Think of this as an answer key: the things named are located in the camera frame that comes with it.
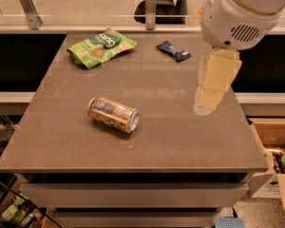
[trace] floor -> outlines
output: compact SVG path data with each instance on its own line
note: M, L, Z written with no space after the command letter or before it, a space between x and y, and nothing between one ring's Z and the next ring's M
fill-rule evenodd
M7 131L0 125L0 140ZM243 198L235 205L237 216L244 220L245 228L285 228L285 211L280 199ZM224 208L224 217L232 217L232 208Z

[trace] desk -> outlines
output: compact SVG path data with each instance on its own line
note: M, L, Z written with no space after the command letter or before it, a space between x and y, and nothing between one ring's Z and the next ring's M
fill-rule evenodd
M267 169L262 153L232 90L211 115L194 113L199 59L211 51L200 33L125 35L136 47L92 69L67 54L91 35L66 37L0 172L14 173L41 207L86 208L88 216L62 215L69 226L211 226ZM192 57L178 64L156 50L167 39ZM93 122L86 108L94 96L137 107L135 131Z

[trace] soda can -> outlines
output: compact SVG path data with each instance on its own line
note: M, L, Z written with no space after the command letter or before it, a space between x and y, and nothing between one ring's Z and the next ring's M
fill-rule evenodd
M119 104L104 97L94 97L88 104L87 114L95 121L132 132L139 122L137 108Z

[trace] chip bag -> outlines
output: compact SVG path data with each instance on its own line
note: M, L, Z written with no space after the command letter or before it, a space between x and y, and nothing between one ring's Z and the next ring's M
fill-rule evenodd
M123 36L118 31L107 28L104 33L89 37L67 49L76 65L93 68L104 63L117 54L132 49L136 42Z

